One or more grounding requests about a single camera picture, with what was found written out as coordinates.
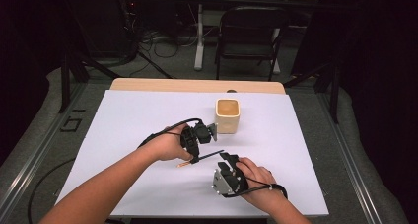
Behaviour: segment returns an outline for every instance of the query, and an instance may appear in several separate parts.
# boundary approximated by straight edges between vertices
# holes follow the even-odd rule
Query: black chair
[[[216,79],[219,79],[221,58],[270,60],[271,81],[280,40],[289,26],[288,13],[276,7],[235,7],[221,18],[216,49]]]

